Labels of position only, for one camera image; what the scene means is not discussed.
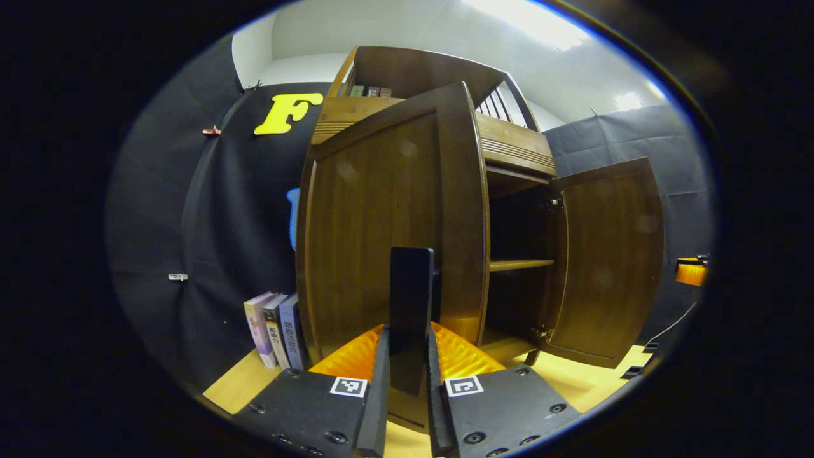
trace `cable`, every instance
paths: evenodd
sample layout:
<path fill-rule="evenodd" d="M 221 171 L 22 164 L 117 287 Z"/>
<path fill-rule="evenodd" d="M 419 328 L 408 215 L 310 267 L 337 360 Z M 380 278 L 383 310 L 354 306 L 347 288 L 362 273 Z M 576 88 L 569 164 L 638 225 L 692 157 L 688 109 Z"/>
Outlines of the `cable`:
<path fill-rule="evenodd" d="M 647 343 L 645 344 L 645 346 L 650 345 L 650 343 L 651 343 L 652 341 L 654 341 L 654 340 L 656 339 L 656 337 L 658 337 L 658 336 L 660 336 L 660 335 L 664 334 L 665 332 L 669 331 L 669 330 L 670 330 L 670 328 L 672 328 L 673 326 L 677 325 L 679 321 L 683 320 L 683 319 L 684 319 L 684 317 L 685 317 L 685 316 L 687 316 L 687 314 L 689 313 L 689 311 L 690 311 L 690 310 L 692 310 L 692 309 L 693 309 L 693 307 L 695 307 L 695 304 L 698 304 L 698 301 L 693 302 L 693 305 L 689 306 L 689 309 L 687 309 L 687 311 L 686 311 L 686 312 L 684 312 L 684 314 L 681 316 L 681 318 L 677 319 L 677 320 L 676 320 L 676 322 L 675 322 L 675 323 L 673 323 L 673 324 L 671 324 L 669 328 L 664 329 L 662 332 L 659 332 L 658 334 L 656 334 L 655 336 L 653 336 L 653 338 L 652 338 L 652 339 L 648 340 L 648 341 L 647 341 Z"/>

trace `ceiling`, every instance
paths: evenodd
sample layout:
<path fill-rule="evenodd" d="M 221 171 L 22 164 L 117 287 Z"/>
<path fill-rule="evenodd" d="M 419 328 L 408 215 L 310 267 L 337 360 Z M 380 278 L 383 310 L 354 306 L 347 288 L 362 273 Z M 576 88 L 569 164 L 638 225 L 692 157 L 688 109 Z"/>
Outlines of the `ceiling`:
<path fill-rule="evenodd" d="M 615 111 L 617 95 L 665 104 L 649 79 L 601 38 L 566 51 L 462 0 L 303 0 L 277 11 L 274 60 L 347 53 L 356 45 L 444 52 L 508 71 L 527 99 L 564 122 Z"/>

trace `ceiling light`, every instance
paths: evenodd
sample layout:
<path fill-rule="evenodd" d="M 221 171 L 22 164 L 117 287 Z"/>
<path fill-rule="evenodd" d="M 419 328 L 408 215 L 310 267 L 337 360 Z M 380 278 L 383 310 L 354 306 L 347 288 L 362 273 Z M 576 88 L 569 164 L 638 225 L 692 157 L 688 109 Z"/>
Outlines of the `ceiling light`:
<path fill-rule="evenodd" d="M 647 82 L 647 89 L 650 89 L 650 92 L 655 94 L 656 97 L 659 97 L 660 99 L 664 98 L 664 93 L 662 92 L 662 90 L 659 89 L 659 87 L 656 86 L 652 81 Z"/>
<path fill-rule="evenodd" d="M 620 110 L 632 110 L 634 108 L 641 108 L 641 101 L 636 94 L 628 92 L 627 94 L 616 96 L 616 105 Z"/>
<path fill-rule="evenodd" d="M 581 45 L 588 34 L 542 5 L 526 0 L 462 0 L 560 51 Z"/>

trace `blue object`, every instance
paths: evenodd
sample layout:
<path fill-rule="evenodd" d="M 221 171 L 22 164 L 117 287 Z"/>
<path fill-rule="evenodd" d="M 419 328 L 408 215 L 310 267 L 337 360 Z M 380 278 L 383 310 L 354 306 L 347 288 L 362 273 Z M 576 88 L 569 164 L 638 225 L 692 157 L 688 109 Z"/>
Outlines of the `blue object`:
<path fill-rule="evenodd" d="M 288 238 L 291 240 L 291 249 L 297 250 L 297 209 L 300 204 L 300 189 L 295 187 L 286 193 L 286 199 L 291 202 L 291 221 L 288 223 Z"/>

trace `cabinet leg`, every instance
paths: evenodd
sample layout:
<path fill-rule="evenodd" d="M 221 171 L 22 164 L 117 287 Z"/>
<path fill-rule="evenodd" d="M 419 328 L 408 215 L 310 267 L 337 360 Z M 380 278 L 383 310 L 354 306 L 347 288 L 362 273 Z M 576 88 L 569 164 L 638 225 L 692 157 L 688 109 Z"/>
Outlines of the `cabinet leg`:
<path fill-rule="evenodd" d="M 526 364 L 527 366 L 533 366 L 537 362 L 537 355 L 539 354 L 540 354 L 539 350 L 529 351 L 528 355 L 526 355 L 526 360 L 523 361 L 523 364 Z"/>

